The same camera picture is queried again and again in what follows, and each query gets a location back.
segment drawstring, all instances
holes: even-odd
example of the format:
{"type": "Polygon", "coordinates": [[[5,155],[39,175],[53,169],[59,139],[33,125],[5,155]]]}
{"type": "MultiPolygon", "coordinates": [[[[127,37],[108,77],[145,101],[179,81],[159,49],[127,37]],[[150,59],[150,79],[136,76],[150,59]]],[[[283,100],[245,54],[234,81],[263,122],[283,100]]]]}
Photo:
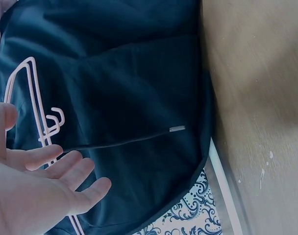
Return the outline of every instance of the drawstring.
{"type": "Polygon", "coordinates": [[[111,148],[111,147],[117,147],[117,146],[121,146],[121,145],[125,145],[128,143],[134,143],[134,142],[138,142],[138,141],[145,141],[145,140],[150,140],[159,136],[163,136],[172,132],[177,132],[177,131],[183,131],[185,130],[186,127],[185,126],[175,126],[175,127],[171,127],[168,130],[165,131],[160,131],[157,132],[155,134],[151,134],[151,135],[147,135],[147,136],[143,136],[140,138],[133,138],[133,139],[129,139],[126,141],[119,141],[119,142],[114,142],[114,143],[107,143],[107,144],[84,144],[84,145],[79,145],[79,146],[75,146],[72,148],[66,148],[64,149],[64,153],[68,153],[71,152],[73,150],[87,150],[87,149],[100,149],[100,148],[111,148]]]}

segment white paint speck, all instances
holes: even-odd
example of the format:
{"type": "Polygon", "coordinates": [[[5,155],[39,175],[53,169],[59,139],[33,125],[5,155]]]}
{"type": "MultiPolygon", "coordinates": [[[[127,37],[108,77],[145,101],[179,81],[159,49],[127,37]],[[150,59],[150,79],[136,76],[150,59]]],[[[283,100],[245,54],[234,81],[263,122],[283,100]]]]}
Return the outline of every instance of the white paint speck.
{"type": "Polygon", "coordinates": [[[260,190],[262,188],[262,183],[263,183],[264,176],[265,176],[265,170],[262,168],[261,169],[261,176],[260,176],[260,190]]]}

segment paisley pattern fabric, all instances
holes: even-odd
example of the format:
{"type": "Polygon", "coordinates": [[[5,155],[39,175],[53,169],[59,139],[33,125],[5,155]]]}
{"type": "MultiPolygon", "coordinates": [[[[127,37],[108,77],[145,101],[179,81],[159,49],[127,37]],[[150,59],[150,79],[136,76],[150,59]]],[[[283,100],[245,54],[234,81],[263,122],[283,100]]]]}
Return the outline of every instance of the paisley pattern fabric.
{"type": "Polygon", "coordinates": [[[222,235],[204,170],[193,188],[166,214],[134,235],[222,235]]]}

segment wooden table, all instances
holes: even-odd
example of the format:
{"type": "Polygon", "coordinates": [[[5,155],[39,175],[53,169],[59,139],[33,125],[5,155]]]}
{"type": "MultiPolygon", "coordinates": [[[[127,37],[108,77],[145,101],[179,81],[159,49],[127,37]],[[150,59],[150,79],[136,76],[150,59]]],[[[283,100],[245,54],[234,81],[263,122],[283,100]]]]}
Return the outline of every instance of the wooden table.
{"type": "Polygon", "coordinates": [[[215,141],[244,234],[297,235],[298,0],[202,5],[215,141]]]}

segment blue and white floral pattern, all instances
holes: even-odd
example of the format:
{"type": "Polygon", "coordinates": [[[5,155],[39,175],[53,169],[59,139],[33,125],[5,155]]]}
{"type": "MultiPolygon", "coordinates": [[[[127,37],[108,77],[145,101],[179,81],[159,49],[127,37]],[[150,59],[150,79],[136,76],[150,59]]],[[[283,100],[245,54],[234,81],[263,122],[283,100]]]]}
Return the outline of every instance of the blue and white floral pattern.
{"type": "Polygon", "coordinates": [[[204,170],[184,198],[153,224],[134,235],[222,235],[204,170]]]}

